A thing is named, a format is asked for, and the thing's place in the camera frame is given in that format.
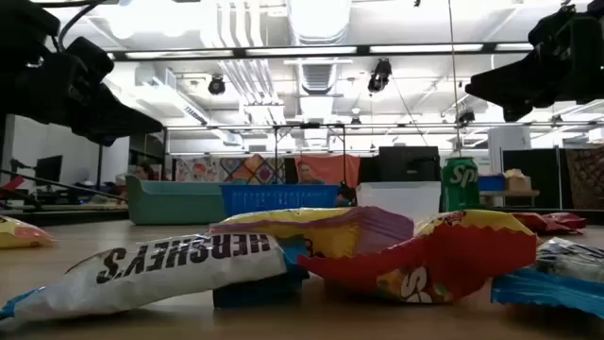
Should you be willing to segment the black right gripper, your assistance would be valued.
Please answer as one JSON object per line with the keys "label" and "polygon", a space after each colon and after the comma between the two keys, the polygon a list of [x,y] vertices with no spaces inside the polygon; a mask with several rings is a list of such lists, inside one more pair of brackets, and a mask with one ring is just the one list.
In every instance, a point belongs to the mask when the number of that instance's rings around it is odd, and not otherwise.
{"label": "black right gripper", "polygon": [[584,11],[562,5],[538,21],[528,41],[533,54],[471,76],[465,91],[504,107],[506,122],[558,101],[604,99],[604,4]]}

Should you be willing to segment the red candy packet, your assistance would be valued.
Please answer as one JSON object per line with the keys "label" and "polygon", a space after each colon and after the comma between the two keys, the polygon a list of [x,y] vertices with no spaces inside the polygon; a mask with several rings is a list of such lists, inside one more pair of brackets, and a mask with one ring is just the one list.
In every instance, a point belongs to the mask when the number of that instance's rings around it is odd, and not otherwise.
{"label": "red candy packet", "polygon": [[450,303],[536,259],[531,231],[440,225],[378,252],[341,258],[300,256],[311,273],[357,294],[405,303]]}
{"label": "red candy packet", "polygon": [[554,212],[544,216],[546,222],[555,225],[558,230],[582,232],[588,220],[570,212]]}
{"label": "red candy packet", "polygon": [[513,212],[513,217],[529,230],[537,234],[553,233],[557,230],[555,224],[535,212]]}

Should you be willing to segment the yellow candy packet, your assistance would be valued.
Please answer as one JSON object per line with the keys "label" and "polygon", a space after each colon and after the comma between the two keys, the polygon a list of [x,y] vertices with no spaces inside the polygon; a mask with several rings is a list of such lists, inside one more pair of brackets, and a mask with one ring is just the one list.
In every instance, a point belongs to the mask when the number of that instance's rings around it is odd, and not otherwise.
{"label": "yellow candy packet", "polygon": [[511,213],[488,210],[465,210],[456,212],[443,212],[428,219],[416,222],[414,225],[414,236],[432,233],[436,227],[461,226],[476,227],[479,229],[489,228],[492,230],[505,230],[523,232],[533,235],[533,232],[516,219]]}
{"label": "yellow candy packet", "polygon": [[53,237],[26,222],[0,215],[0,249],[51,247]]}
{"label": "yellow candy packet", "polygon": [[341,258],[408,241],[414,223],[378,207],[299,208],[237,214],[211,225],[210,232],[266,233],[279,241],[298,237],[306,240],[311,257]]}

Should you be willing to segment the black desk monitor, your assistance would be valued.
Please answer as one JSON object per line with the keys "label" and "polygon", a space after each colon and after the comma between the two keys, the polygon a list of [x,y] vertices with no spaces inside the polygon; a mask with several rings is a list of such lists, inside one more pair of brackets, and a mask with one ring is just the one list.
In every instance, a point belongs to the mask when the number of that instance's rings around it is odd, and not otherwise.
{"label": "black desk monitor", "polygon": [[61,155],[57,155],[37,160],[34,168],[37,186],[46,185],[46,181],[60,181],[62,159]]}

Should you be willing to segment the cardboard box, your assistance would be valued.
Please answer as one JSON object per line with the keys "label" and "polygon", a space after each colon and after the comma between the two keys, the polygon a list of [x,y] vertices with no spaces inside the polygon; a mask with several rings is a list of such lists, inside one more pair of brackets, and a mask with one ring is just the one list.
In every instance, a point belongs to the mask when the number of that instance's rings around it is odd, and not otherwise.
{"label": "cardboard box", "polygon": [[512,192],[529,192],[532,190],[531,178],[520,169],[510,169],[504,173],[506,189]]}

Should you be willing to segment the black partition panel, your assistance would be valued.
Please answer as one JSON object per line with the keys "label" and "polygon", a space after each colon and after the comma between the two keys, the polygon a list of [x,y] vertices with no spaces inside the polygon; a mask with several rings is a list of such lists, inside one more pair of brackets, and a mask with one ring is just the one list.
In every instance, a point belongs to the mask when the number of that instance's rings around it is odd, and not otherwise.
{"label": "black partition panel", "polygon": [[503,169],[518,169],[531,179],[531,188],[540,194],[534,198],[533,208],[560,207],[560,178],[556,149],[505,150]]}

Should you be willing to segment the blue storage bin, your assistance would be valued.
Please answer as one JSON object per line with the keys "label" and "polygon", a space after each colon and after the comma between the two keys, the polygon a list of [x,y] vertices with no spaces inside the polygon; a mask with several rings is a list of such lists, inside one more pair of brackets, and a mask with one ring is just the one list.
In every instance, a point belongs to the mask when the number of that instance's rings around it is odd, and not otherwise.
{"label": "blue storage bin", "polygon": [[504,175],[489,175],[478,177],[478,188],[481,192],[502,192],[506,190]]}

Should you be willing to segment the wooden side table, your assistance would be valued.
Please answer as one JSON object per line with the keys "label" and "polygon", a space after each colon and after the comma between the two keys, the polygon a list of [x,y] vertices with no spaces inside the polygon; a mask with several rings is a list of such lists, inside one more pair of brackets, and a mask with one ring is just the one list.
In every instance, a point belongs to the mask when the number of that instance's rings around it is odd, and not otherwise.
{"label": "wooden side table", "polygon": [[505,208],[507,198],[527,198],[529,206],[534,207],[536,198],[540,195],[538,190],[529,191],[481,191],[480,202],[489,208]]}

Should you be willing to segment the green plastic bin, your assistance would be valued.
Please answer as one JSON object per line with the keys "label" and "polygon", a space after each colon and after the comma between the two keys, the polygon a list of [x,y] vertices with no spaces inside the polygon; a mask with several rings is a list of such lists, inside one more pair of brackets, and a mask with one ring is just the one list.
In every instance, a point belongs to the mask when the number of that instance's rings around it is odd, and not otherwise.
{"label": "green plastic bin", "polygon": [[207,225],[227,218],[219,183],[126,176],[128,215],[139,226]]}

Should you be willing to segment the brown patterned hanging cloth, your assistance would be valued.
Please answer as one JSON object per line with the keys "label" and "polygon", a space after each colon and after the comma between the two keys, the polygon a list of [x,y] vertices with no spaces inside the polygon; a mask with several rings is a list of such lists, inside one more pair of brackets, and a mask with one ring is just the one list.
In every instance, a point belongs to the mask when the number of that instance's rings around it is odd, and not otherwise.
{"label": "brown patterned hanging cloth", "polygon": [[574,208],[604,211],[604,146],[566,149],[565,157]]}

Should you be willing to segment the black box monitor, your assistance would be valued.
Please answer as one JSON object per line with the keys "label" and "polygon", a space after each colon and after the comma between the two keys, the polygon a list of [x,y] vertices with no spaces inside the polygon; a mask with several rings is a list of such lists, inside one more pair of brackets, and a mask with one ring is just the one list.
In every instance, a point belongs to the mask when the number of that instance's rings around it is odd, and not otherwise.
{"label": "black box monitor", "polygon": [[436,146],[381,146],[378,165],[382,181],[441,181]]}

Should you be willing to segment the colourful patterned quilt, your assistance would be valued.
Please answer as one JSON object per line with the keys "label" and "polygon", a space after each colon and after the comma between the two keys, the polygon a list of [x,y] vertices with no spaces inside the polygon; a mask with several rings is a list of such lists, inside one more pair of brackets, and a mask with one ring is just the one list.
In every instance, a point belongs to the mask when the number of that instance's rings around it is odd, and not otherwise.
{"label": "colourful patterned quilt", "polygon": [[282,184],[286,182],[286,167],[283,159],[263,158],[259,154],[245,158],[173,157],[167,175],[175,181]]}

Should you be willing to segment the white blue Hershey's bar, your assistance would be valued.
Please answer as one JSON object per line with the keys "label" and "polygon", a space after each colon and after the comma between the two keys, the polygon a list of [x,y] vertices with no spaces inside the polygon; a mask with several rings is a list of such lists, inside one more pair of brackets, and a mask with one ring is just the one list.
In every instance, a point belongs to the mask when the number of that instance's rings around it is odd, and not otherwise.
{"label": "white blue Hershey's bar", "polygon": [[491,301],[580,310],[604,319],[604,248],[554,237],[536,262],[493,279]]}
{"label": "white blue Hershey's bar", "polygon": [[10,299],[0,320],[111,315],[167,298],[282,276],[307,254],[301,237],[190,234],[97,253],[56,281]]}

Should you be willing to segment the blue plastic mesh basket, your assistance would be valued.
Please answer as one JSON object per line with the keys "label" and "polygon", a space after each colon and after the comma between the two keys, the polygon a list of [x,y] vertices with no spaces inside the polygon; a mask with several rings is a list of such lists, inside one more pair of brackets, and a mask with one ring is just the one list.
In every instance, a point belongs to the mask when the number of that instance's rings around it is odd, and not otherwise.
{"label": "blue plastic mesh basket", "polygon": [[228,216],[298,208],[334,208],[340,187],[327,184],[221,184]]}

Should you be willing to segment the orange hanging cloth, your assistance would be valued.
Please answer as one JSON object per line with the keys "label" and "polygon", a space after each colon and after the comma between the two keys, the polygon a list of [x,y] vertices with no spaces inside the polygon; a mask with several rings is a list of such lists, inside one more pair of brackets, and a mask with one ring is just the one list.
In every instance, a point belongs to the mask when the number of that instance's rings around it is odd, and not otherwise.
{"label": "orange hanging cloth", "polygon": [[301,156],[295,158],[295,165],[306,162],[313,174],[324,184],[340,184],[345,181],[351,188],[359,184],[361,158],[350,155],[340,156]]}

